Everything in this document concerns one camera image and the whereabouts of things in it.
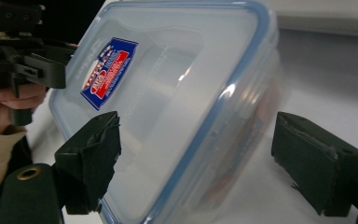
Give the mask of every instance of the blue lid rim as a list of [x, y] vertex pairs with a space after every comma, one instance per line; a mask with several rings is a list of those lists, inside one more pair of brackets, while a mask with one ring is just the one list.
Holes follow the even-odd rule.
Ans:
[[[244, 5], [234, 5], [236, 8], [242, 7], [244, 9], [248, 9], [257, 17], [258, 25], [255, 30], [255, 34], [249, 43], [248, 49], [244, 52], [242, 55], [240, 63], [237, 65], [235, 70], [233, 71], [231, 77], [228, 79], [227, 87], [231, 84], [235, 84], [238, 82], [238, 80], [241, 78], [241, 71], [244, 71], [249, 63], [252, 61], [254, 56], [257, 53], [258, 47], [260, 46], [262, 40], [267, 35], [269, 31], [269, 11], [264, 7], [264, 5], [258, 3], [258, 2], [245, 2]], [[175, 170], [172, 173], [172, 176], [168, 180], [167, 184], [165, 185], [164, 189], [159, 194], [157, 200], [155, 201], [154, 205], [152, 206], [151, 210], [145, 217], [145, 219], [142, 221], [142, 223], [152, 224], [154, 222], [154, 217], [156, 217], [165, 203], [167, 202], [170, 194], [172, 193], [173, 189], [175, 188], [176, 184], [181, 179], [186, 167], [190, 164], [191, 159], [196, 154], [202, 139], [205, 138], [206, 134], [210, 130], [213, 121], [219, 114], [219, 111], [223, 107], [223, 104], [225, 102], [225, 98], [218, 98], [214, 102], [211, 111], [207, 115], [206, 119], [202, 122], [200, 129], [198, 130], [197, 134], [193, 138], [193, 141], [189, 145], [188, 149], [186, 150], [183, 158], [179, 161], [178, 165], [176, 166]]]
[[100, 213], [100, 218], [103, 220], [103, 223], [121, 224], [121, 222], [119, 222], [115, 217], [113, 211], [110, 209], [105, 198], [100, 200], [100, 204], [103, 206], [102, 212]]

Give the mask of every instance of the black mount bracket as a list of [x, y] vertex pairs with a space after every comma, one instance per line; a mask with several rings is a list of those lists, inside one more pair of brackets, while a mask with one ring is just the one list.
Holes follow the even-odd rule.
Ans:
[[[43, 8], [32, 1], [0, 0], [0, 76], [17, 97], [19, 85], [34, 82], [48, 88], [65, 88], [65, 65], [76, 48], [64, 43], [32, 37]], [[12, 110], [13, 124], [32, 122], [31, 109]]]
[[308, 119], [279, 112], [271, 153], [319, 215], [346, 217], [352, 205], [358, 209], [356, 147]]
[[69, 215], [100, 212], [99, 203], [121, 154], [117, 112], [91, 119], [55, 153], [56, 162], [39, 163], [10, 174], [0, 204], [0, 224], [63, 223]]

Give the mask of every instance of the person's hand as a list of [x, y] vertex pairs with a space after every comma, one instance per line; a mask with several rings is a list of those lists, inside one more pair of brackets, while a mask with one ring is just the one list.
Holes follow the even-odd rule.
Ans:
[[16, 98], [11, 88], [2, 88], [2, 78], [0, 77], [0, 134], [10, 125], [10, 108], [13, 109], [35, 109], [43, 103], [46, 96], [46, 88], [34, 84], [24, 84], [19, 86], [20, 97]]

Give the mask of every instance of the product label sticker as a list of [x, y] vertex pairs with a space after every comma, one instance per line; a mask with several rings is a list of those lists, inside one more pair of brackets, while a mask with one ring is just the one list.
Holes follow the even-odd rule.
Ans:
[[138, 43], [112, 38], [89, 69], [81, 94], [99, 110], [124, 77]]

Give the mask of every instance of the finger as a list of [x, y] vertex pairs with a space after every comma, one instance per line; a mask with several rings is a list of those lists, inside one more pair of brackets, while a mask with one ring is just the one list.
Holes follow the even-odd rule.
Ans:
[[[19, 86], [19, 99], [33, 98], [36, 96], [46, 95], [46, 88], [44, 86], [28, 83]], [[0, 101], [14, 101], [18, 100], [11, 88], [0, 89]]]
[[36, 108], [44, 101], [44, 96], [36, 96], [27, 99], [16, 99], [11, 101], [1, 101], [2, 105], [10, 107], [12, 109], [29, 109]]

